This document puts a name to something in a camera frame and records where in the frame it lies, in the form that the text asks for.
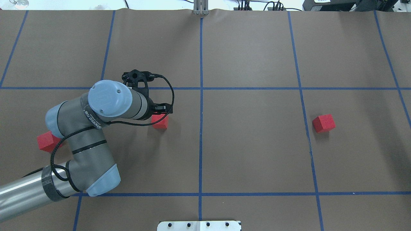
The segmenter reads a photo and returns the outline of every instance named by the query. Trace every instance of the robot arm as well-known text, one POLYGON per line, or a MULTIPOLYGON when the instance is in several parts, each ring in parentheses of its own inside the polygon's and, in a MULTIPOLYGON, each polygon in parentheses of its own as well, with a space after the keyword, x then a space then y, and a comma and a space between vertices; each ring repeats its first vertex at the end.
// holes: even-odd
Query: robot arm
POLYGON ((0 222, 83 190, 98 196, 115 188, 120 175, 101 128, 126 123, 110 122, 117 118, 145 120, 152 114, 172 113, 173 102, 154 104, 148 97, 147 82, 157 77, 164 78, 133 70, 123 74, 124 83, 99 81, 88 93, 50 109, 46 114, 47 128, 59 138, 71 135, 67 141, 73 159, 54 165, 53 152, 51 164, 42 171, 1 186, 0 222), (139 82, 145 86, 138 88, 139 82))

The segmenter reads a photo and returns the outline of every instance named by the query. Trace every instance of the white metal plate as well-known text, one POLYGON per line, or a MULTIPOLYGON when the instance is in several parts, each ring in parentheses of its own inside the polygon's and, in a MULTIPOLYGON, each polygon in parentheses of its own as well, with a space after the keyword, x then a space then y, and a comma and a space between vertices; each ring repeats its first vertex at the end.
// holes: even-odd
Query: white metal plate
POLYGON ((160 222, 157 231, 241 231, 241 221, 160 222))

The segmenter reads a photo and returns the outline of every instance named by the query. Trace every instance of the white bracket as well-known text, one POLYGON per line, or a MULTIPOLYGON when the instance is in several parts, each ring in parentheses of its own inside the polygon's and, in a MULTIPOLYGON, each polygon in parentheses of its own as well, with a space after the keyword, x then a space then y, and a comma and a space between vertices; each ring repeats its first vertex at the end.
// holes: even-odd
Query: white bracket
POLYGON ((208 14, 208 0, 194 0, 194 14, 207 15, 208 14))
POLYGON ((160 222, 157 231, 241 231, 241 221, 160 222))

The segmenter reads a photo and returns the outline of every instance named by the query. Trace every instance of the red cube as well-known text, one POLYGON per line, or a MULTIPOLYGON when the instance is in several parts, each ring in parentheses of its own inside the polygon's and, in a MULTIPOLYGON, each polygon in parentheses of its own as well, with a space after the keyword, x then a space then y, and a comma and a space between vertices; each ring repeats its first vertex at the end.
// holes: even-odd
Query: red cube
POLYGON ((331 114, 320 115, 312 121, 317 133, 329 132, 335 128, 335 122, 331 114))
MULTIPOLYGON (((151 122, 152 122, 152 123, 153 123, 153 122, 156 122, 157 120, 163 118, 163 116, 164 116, 164 114, 161 114, 161 115, 152 115, 152 116, 151 116, 151 122)), ((166 116, 162 121, 160 121, 160 122, 158 122, 158 123, 156 123, 156 124, 153 124, 152 126, 153 126, 153 128, 155 128, 155 129, 164 129, 164 130, 166 130, 168 125, 169 125, 169 116, 166 116)))
POLYGON ((60 142, 60 140, 61 139, 58 137, 55 137, 51 133, 51 131, 48 131, 44 134, 37 136, 37 143, 39 144, 39 149, 46 151, 46 152, 52 152, 55 146, 58 144, 58 142, 60 142))

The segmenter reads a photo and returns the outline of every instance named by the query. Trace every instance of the blue joint cap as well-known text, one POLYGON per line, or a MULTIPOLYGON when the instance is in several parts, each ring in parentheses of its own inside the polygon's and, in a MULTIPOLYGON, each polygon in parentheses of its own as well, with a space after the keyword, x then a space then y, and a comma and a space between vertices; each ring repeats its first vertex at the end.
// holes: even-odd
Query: blue joint cap
POLYGON ((47 128, 51 131, 51 133, 58 138, 63 138, 64 136, 61 134, 60 130, 58 129, 58 125, 57 125, 57 117, 58 117, 58 111, 60 110, 61 105, 63 105, 63 103, 54 106, 52 109, 50 109, 47 113, 46 113, 46 126, 47 128))
POLYGON ((88 93, 88 104, 93 111, 105 117, 124 114, 133 102, 130 89, 116 81, 98 81, 88 93))
POLYGON ((89 196, 101 195, 117 187, 120 181, 117 164, 114 164, 87 189, 87 193, 89 196))

